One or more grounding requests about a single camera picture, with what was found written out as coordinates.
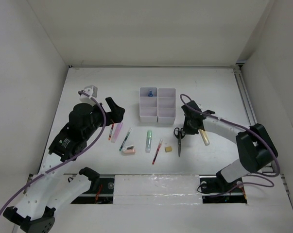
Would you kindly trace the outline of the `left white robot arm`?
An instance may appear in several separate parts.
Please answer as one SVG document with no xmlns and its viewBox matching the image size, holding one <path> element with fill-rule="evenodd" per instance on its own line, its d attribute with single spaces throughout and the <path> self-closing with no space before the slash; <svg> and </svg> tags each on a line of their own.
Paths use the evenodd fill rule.
<svg viewBox="0 0 293 233">
<path fill-rule="evenodd" d="M 97 136 L 90 145 L 87 144 L 95 131 L 100 129 L 99 134 L 103 134 L 106 126 L 120 123 L 124 117 L 125 109 L 118 106 L 111 97 L 105 99 L 109 112 L 92 96 L 85 95 L 85 98 L 87 102 L 74 106 L 68 123 L 52 141 L 40 173 L 9 200 L 12 201 L 22 192 L 26 193 L 25 196 L 15 206 L 6 202 L 0 210 L 0 215 L 26 233 L 49 232 L 62 207 L 69 205 L 80 194 L 95 192 L 100 187 L 100 174 L 84 167 L 62 190 L 55 190 L 60 178 L 77 157 L 98 141 Z"/>
</svg>

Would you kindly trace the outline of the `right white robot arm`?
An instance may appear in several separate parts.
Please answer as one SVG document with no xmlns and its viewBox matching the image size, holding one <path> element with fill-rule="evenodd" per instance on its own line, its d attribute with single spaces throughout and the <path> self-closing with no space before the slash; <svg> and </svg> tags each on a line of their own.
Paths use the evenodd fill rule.
<svg viewBox="0 0 293 233">
<path fill-rule="evenodd" d="M 181 108 L 185 116 L 181 136 L 215 133 L 234 143 L 238 151 L 238 159 L 220 169 L 215 177 L 200 179 L 199 192 L 224 195 L 243 185 L 245 176 L 268 180 L 269 175 L 260 173 L 260 170 L 271 162 L 275 162 L 275 174 L 279 174 L 278 152 L 263 125 L 257 123 L 247 128 L 221 119 L 214 111 L 202 111 L 193 100 Z"/>
</svg>

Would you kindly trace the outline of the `yellow highlighter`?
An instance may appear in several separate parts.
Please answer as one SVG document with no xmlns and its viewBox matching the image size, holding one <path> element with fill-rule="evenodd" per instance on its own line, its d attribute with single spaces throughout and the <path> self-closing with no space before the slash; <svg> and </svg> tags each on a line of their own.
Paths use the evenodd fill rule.
<svg viewBox="0 0 293 233">
<path fill-rule="evenodd" d="M 209 141 L 209 138 L 207 136 L 207 133 L 204 130 L 199 129 L 199 134 L 201 135 L 204 144 L 206 146 L 209 146 L 210 145 L 210 141 Z"/>
</svg>

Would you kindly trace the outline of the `black handled scissors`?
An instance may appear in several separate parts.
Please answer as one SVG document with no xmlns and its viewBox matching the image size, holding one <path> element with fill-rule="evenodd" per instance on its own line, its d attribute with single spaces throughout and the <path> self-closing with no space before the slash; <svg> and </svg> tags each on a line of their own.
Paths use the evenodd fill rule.
<svg viewBox="0 0 293 233">
<path fill-rule="evenodd" d="M 179 128 L 179 127 L 176 127 L 173 133 L 178 141 L 178 157 L 180 157 L 181 156 L 181 140 L 185 137 L 185 133 L 183 131 L 183 128 Z"/>
</svg>

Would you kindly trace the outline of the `green highlighter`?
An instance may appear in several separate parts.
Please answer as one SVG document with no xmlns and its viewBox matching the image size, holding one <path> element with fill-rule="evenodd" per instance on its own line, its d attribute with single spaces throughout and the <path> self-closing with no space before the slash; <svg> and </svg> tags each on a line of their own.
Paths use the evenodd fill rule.
<svg viewBox="0 0 293 233">
<path fill-rule="evenodd" d="M 146 148 L 145 148 L 146 153 L 150 153 L 151 151 L 152 135 L 153 135 L 153 132 L 151 130 L 148 130 L 147 137 L 146 137 Z"/>
</svg>

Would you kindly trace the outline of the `purple highlighter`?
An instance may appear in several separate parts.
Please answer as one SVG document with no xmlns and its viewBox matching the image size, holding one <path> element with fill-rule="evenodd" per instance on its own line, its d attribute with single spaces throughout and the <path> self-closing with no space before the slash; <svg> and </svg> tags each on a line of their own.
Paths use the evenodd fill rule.
<svg viewBox="0 0 293 233">
<path fill-rule="evenodd" d="M 112 138 L 111 138 L 111 142 L 112 143 L 115 143 L 116 142 L 116 140 L 117 140 L 117 138 L 118 138 L 118 136 L 120 134 L 120 131 L 122 129 L 122 126 L 123 126 L 123 123 L 122 122 L 117 124 L 116 129 L 115 129 L 115 131 L 114 131 L 114 133 L 112 135 Z"/>
</svg>

